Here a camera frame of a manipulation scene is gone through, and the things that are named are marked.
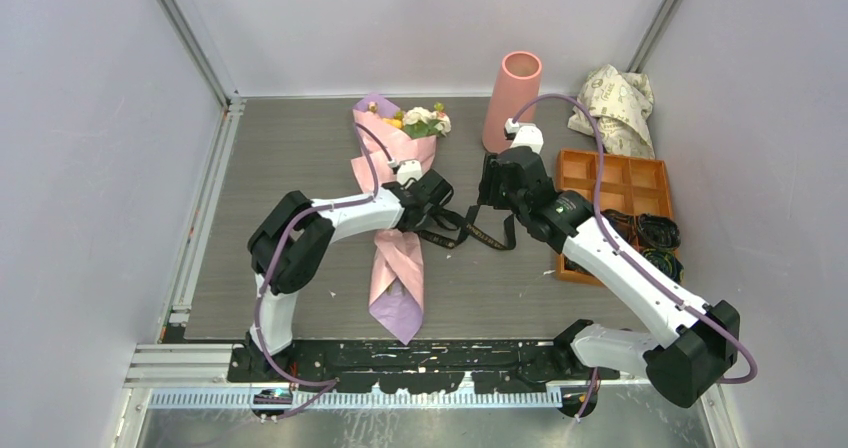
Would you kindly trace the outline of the black ribbon with gold text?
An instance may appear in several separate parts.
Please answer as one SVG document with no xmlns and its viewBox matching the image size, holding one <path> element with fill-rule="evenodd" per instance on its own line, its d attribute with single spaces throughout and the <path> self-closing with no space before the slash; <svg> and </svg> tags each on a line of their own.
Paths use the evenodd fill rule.
<svg viewBox="0 0 848 448">
<path fill-rule="evenodd" d="M 472 238 L 493 250 L 513 250 L 517 245 L 514 216 L 510 215 L 504 219 L 503 229 L 505 240 L 499 241 L 475 224 L 479 210 L 479 205 L 472 205 L 468 208 L 465 215 L 461 215 L 455 211 L 441 207 L 432 214 L 432 221 L 438 227 L 450 232 L 457 231 L 458 236 L 456 238 L 450 238 L 441 233 L 426 229 L 418 230 L 416 234 L 424 241 L 449 250 L 457 248 L 468 238 Z"/>
</svg>

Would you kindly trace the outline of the pink flower bouquet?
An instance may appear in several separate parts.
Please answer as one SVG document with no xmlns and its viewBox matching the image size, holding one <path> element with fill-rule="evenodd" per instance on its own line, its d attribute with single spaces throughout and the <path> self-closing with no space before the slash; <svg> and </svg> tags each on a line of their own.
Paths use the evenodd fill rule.
<svg viewBox="0 0 848 448">
<path fill-rule="evenodd" d="M 380 184 L 393 180 L 390 160 L 417 159 L 424 173 L 432 166 L 437 137 L 413 138 L 398 126 L 401 108 L 380 94 L 363 97 L 353 108 L 354 121 L 364 125 L 375 139 L 365 137 Z M 420 238 L 397 229 L 379 230 L 371 272 L 369 313 L 400 343 L 407 345 L 420 330 L 424 315 L 424 262 Z"/>
</svg>

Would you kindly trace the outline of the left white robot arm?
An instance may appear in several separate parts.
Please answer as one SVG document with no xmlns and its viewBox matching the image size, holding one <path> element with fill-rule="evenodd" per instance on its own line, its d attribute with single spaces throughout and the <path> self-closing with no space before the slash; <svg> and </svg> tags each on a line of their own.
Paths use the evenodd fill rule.
<svg viewBox="0 0 848 448">
<path fill-rule="evenodd" d="M 362 233 L 423 228 L 452 193 L 446 179 L 428 171 L 419 179 L 384 183 L 374 193 L 330 200 L 286 194 L 247 243 L 258 300 L 250 328 L 258 348 L 255 371 L 269 381 L 290 371 L 287 349 L 298 292 L 314 278 L 331 244 Z"/>
</svg>

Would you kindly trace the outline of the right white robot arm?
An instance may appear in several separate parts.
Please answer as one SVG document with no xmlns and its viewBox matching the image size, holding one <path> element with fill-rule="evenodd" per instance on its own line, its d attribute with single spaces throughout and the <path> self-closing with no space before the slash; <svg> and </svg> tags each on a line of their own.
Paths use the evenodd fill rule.
<svg viewBox="0 0 848 448">
<path fill-rule="evenodd" d="M 741 353 L 741 319 L 726 301 L 709 304 L 626 242 L 593 204 L 558 191 L 539 154 L 510 148 L 486 156 L 479 202 L 510 210 L 536 240 L 586 269 L 644 324 L 646 332 L 578 320 L 555 340 L 558 371 L 582 377 L 605 368 L 647 378 L 670 403 L 691 407 Z"/>
</svg>

